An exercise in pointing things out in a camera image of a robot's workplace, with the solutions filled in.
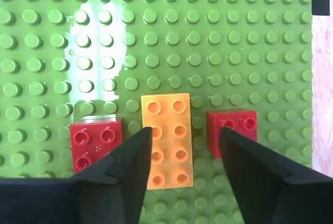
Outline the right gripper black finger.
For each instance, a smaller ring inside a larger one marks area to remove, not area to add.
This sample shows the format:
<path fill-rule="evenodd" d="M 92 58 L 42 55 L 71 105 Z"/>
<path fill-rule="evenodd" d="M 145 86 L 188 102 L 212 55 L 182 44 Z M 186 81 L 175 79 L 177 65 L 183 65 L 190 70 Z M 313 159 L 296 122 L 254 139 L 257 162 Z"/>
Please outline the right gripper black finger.
<path fill-rule="evenodd" d="M 138 223 L 151 149 L 145 127 L 69 178 L 2 179 L 1 223 Z"/>
<path fill-rule="evenodd" d="M 332 178 L 230 128 L 220 151 L 245 223 L 332 223 Z"/>

